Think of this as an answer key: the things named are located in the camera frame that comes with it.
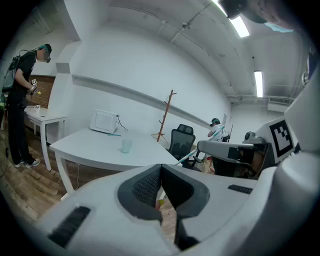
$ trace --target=white sneaker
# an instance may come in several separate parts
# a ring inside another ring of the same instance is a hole
[[[40,159],[36,158],[34,159],[33,163],[29,164],[29,163],[25,163],[25,167],[30,168],[32,166],[38,166],[40,164]]]
[[[14,167],[19,168],[23,163],[24,163],[24,161],[21,159],[20,163],[15,164]]]

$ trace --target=white ceiling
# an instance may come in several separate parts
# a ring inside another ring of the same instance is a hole
[[[170,42],[183,22],[212,0],[112,0],[109,19],[143,28]],[[295,98],[302,89],[308,47],[301,35],[272,31],[242,17],[250,36],[240,38],[212,4],[173,42],[206,69],[227,96],[256,96],[254,71],[262,70],[265,96]]]
[[[62,26],[63,22],[58,15],[53,0],[44,0],[30,12],[29,16],[20,25],[17,34],[48,34],[54,29],[61,28]]]

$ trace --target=ceiling pipe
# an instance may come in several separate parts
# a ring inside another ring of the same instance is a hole
[[[183,27],[181,30],[179,30],[176,34],[175,34],[175,36],[171,39],[171,41],[170,41],[170,44],[172,44],[176,39],[177,39],[177,37],[180,35],[180,34],[182,34],[182,32],[185,30],[185,28]]]
[[[269,86],[270,87],[290,87],[290,88],[292,88],[292,87],[301,87],[301,86],[292,86],[292,85],[290,85],[290,84],[269,84]]]
[[[290,98],[290,97],[281,97],[281,96],[273,96],[273,95],[263,95],[263,97],[257,97],[254,95],[249,95],[249,94],[240,94],[237,96],[233,96],[233,95],[227,95],[227,98],[233,98],[233,99],[239,99],[242,98],[242,100],[268,100],[269,98],[278,98],[278,99],[287,99],[287,100],[291,100],[294,101],[295,98]]]
[[[208,8],[209,6],[211,6],[212,3],[208,4],[208,5],[207,5],[206,7],[204,7],[202,10],[200,10],[191,20],[189,20],[189,22],[192,22],[197,16],[199,16],[199,15],[201,14],[201,12],[203,12],[206,8]],[[151,12],[149,12],[149,11],[145,11],[145,10],[141,10],[141,9],[138,9],[138,8],[134,8],[134,7],[130,7],[130,6],[125,6],[125,5],[114,4],[114,3],[110,4],[109,6],[111,6],[111,7],[118,7],[118,8],[125,8],[125,9],[129,9],[129,10],[134,10],[134,11],[137,11],[137,12],[145,13],[145,14],[147,14],[147,15],[150,15],[150,16],[152,16],[152,17],[157,18],[161,23],[162,23],[162,21],[163,21],[163,20],[161,20],[156,14],[151,13]],[[190,37],[188,37],[186,34],[182,33],[182,31],[184,31],[185,28],[182,28],[181,30],[179,30],[178,28],[176,28],[175,26],[171,25],[171,24],[168,23],[168,22],[166,22],[165,24],[168,25],[168,26],[170,26],[171,28],[173,28],[174,30],[177,31],[177,34],[176,34],[176,35],[173,37],[173,39],[171,40],[172,42],[173,42],[174,40],[176,40],[179,35],[182,35],[182,36],[184,36],[186,39],[188,39],[189,41],[191,41],[193,44],[195,44],[196,46],[198,46],[200,49],[202,49],[202,50],[208,55],[208,57],[209,57],[210,59],[212,59],[214,62],[217,62],[217,59],[212,58],[212,57],[211,57],[211,54],[210,54],[206,49],[204,49],[200,44],[196,43],[196,42],[193,41]],[[228,83],[231,85],[232,83],[230,83],[230,80],[231,80],[231,79],[229,78],[228,72],[227,72],[225,69],[223,69],[222,72],[223,72],[223,75],[224,75],[224,76],[226,77],[226,79],[228,80]],[[212,74],[210,74],[210,76],[212,77],[212,79],[213,79],[215,82],[217,82],[216,79],[214,78],[214,76],[213,76]]]
[[[156,33],[156,35],[159,35],[159,33],[161,32],[161,30],[164,28],[164,26],[166,25],[166,21],[165,20],[161,20],[161,27],[158,29],[158,32]]]

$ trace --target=wood panel wall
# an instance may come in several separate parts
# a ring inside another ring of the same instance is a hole
[[[29,81],[36,79],[39,92],[41,94],[27,95],[28,105],[40,105],[42,108],[48,108],[52,86],[54,85],[54,76],[30,75]]]

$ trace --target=white table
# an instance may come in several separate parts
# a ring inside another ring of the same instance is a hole
[[[48,171],[51,171],[51,165],[48,156],[47,150],[47,141],[46,141],[46,125],[51,123],[59,123],[58,127],[58,139],[62,139],[64,136],[65,122],[67,119],[66,115],[59,115],[52,112],[49,112],[46,108],[40,108],[40,112],[37,113],[33,107],[27,107],[24,110],[24,113],[27,115],[27,118],[33,123],[33,132],[37,134],[37,125],[40,127],[40,136],[41,136],[41,146],[45,165]]]
[[[68,194],[74,192],[66,160],[101,169],[126,171],[155,164],[175,164],[175,159],[151,135],[117,129],[112,136],[90,129],[77,131],[53,144],[56,163]],[[122,153],[123,139],[133,140],[128,154]]]

